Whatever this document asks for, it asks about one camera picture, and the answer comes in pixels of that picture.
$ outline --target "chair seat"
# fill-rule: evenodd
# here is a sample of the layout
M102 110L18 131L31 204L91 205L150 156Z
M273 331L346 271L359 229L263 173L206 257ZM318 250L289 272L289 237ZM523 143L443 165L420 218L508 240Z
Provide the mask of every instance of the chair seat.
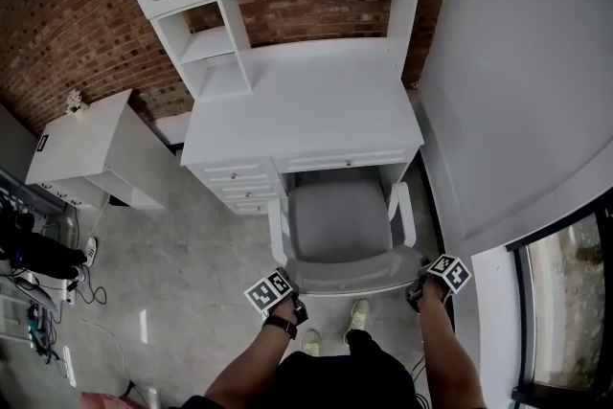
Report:
M369 180L310 184L293 190L289 230L301 261L360 261L393 247L383 191Z

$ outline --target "glass panel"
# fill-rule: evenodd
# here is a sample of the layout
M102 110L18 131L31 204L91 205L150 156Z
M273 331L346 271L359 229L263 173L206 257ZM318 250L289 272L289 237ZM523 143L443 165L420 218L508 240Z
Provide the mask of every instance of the glass panel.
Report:
M536 308L534 381L589 390L602 344L604 268L590 215L530 244Z

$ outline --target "gray chair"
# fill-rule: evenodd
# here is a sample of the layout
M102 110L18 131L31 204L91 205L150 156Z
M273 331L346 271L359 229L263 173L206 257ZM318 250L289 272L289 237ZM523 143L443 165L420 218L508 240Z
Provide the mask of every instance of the gray chair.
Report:
M393 247L390 221L400 212L404 240ZM287 214L268 201L273 257L308 295L360 295L407 286L421 255L406 183L389 203L371 180L308 184L293 190Z

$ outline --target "forearm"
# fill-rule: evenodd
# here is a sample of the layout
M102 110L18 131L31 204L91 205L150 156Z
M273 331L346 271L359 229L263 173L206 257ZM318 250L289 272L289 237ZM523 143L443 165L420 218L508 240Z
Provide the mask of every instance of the forearm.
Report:
M275 326L264 326L251 346L221 372L205 397L228 409L244 407L275 375L290 337Z
M458 341L440 301L420 301L420 325L433 406L485 407L472 360Z

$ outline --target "black watch strap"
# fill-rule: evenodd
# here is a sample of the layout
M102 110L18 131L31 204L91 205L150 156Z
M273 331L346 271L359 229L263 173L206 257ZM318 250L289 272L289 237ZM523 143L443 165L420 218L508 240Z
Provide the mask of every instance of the black watch strap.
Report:
M295 325L276 315L271 315L267 317L263 325L276 326L277 328L281 328L285 332L287 332L292 339L296 339L296 334L298 334L298 329Z

